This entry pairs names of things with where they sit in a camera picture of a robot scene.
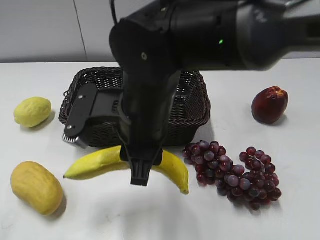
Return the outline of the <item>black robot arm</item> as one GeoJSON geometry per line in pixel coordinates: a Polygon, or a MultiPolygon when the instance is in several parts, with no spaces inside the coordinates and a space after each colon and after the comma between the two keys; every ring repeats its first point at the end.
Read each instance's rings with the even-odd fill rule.
{"type": "Polygon", "coordinates": [[[146,186],[182,71],[266,71],[320,49],[317,0],[156,0],[122,18],[109,44],[123,70],[118,134],[131,183],[146,186]]]}

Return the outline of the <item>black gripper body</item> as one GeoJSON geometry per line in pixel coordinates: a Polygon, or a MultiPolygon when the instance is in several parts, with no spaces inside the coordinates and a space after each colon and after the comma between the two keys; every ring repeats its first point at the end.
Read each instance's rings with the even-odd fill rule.
{"type": "Polygon", "coordinates": [[[123,97],[121,134],[127,160],[154,163],[168,132],[169,115],[181,68],[122,63],[123,97]]]}

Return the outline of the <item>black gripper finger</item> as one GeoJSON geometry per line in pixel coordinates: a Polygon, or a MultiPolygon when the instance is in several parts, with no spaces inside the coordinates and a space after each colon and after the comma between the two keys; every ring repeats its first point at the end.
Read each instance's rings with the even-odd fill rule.
{"type": "Polygon", "coordinates": [[[132,158],[130,161],[131,185],[147,186],[149,174],[152,169],[152,162],[149,160],[132,158]]]}

